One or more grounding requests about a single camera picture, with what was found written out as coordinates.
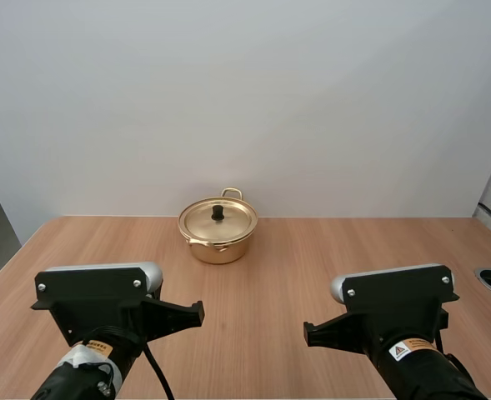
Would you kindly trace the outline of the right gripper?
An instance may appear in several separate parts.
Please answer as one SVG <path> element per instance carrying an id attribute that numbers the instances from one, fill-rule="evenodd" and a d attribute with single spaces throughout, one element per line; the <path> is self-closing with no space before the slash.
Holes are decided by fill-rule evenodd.
<path id="1" fill-rule="evenodd" d="M 303 333 L 309 347 L 371 348 L 378 342 L 368 315 L 358 312 L 346 312 L 319 325 L 304 322 Z"/>

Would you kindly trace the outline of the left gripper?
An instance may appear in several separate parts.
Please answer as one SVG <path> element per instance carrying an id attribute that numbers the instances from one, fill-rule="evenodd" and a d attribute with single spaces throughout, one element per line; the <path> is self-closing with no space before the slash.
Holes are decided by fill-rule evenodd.
<path id="1" fill-rule="evenodd" d="M 180 306 L 144 297 L 139 302 L 138 337 L 149 343 L 190 328 L 200 328 L 205 317 L 202 301 Z"/>

